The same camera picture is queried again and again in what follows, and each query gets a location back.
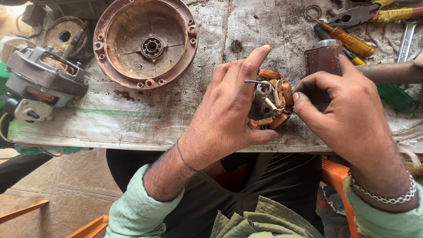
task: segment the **wrench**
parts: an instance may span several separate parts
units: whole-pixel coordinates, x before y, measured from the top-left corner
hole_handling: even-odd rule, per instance
[[[418,24],[418,20],[407,21],[405,20],[405,30],[402,35],[401,46],[399,47],[397,62],[406,62],[410,52],[411,42],[413,40],[414,30]],[[401,84],[402,89],[407,89],[408,84]]]

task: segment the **orange chair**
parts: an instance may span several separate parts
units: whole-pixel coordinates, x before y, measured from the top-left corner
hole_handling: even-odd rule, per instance
[[[22,216],[27,214],[28,212],[32,212],[38,208],[45,207],[49,201],[41,201],[38,204],[29,206],[27,208],[23,208],[12,213],[0,216],[0,224],[10,221],[18,216]],[[106,215],[102,215],[101,217],[95,219],[94,221],[90,222],[86,226],[82,227],[81,229],[75,231],[74,233],[66,236],[66,238],[93,238],[96,236],[100,231],[107,227],[109,223],[109,217]]]
[[[354,223],[354,212],[352,210],[351,205],[345,198],[343,192],[343,180],[348,174],[348,167],[340,165],[338,163],[332,162],[328,159],[321,160],[321,180],[322,182],[326,183],[333,189],[335,189],[339,196],[342,199],[342,203],[344,205],[346,219],[348,221],[349,231],[351,233],[351,238],[363,238],[357,232],[357,225]]]

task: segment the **silver chain bracelet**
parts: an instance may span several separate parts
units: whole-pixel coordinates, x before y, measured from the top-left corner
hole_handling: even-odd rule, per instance
[[[387,197],[381,197],[381,196],[377,196],[373,193],[370,193],[369,191],[365,190],[362,186],[358,185],[357,182],[355,182],[354,178],[351,175],[351,171],[348,170],[348,176],[351,177],[351,181],[352,184],[354,185],[354,187],[360,191],[362,191],[364,194],[366,194],[367,196],[376,199],[377,201],[381,201],[384,203],[391,203],[391,204],[395,204],[395,203],[403,203],[405,201],[409,201],[412,197],[414,197],[415,193],[416,193],[416,181],[414,181],[413,176],[410,174],[410,180],[411,180],[411,187],[410,190],[405,194],[405,195],[401,195],[399,197],[394,197],[394,198],[387,198]]]

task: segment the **black pants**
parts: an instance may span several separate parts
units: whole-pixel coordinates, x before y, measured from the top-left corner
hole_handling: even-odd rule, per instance
[[[125,192],[134,173],[153,163],[162,153],[108,149],[106,157],[114,180]],[[233,213],[242,216],[244,211],[255,211],[260,195],[293,210],[323,235],[323,223],[316,214],[320,174],[320,156],[294,153],[260,153],[245,188],[239,193],[222,188],[199,172],[186,184],[182,200],[165,218],[166,232],[162,237],[209,238],[217,210],[228,218]]]
[[[0,194],[6,192],[25,176],[51,160],[48,154],[23,155],[0,163]]]

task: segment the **man's left hand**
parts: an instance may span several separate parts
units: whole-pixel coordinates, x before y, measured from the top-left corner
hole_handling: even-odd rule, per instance
[[[179,139],[184,160],[201,170],[249,145],[264,144],[279,134],[274,130],[252,130],[247,124],[254,83],[270,46],[256,48],[246,59],[218,65],[195,111],[188,130]]]

